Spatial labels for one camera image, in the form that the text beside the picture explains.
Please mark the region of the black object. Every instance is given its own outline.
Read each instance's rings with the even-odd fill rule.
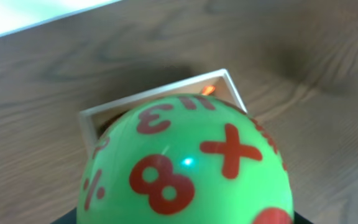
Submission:
[[[73,210],[69,211],[66,215],[62,216],[58,220],[54,221],[52,224],[76,224],[77,223],[77,209],[74,208]],[[303,218],[297,212],[295,212],[293,224],[312,224],[309,220]]]

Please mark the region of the red dot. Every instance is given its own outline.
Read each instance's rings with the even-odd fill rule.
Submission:
[[[280,208],[266,208],[252,224],[292,224],[291,216]]]
[[[98,192],[96,193],[96,196],[98,197],[98,199],[102,199],[104,197],[104,187],[100,187],[98,189]]]
[[[88,188],[88,185],[90,184],[90,180],[87,178],[84,183],[84,190]]]

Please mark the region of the brown wooden floor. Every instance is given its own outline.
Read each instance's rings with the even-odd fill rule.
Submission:
[[[0,224],[75,206],[77,114],[227,68],[296,209],[358,224],[358,0],[125,0],[0,38]]]

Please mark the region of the wood grain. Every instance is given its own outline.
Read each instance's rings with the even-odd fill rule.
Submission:
[[[219,68],[276,139],[296,209],[358,223],[355,0],[126,0],[0,38],[0,223],[75,206],[80,110]]]

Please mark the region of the green ball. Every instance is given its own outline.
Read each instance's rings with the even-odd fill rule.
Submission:
[[[288,174],[270,136],[212,96],[173,95],[113,123],[90,156],[79,224],[288,224]]]

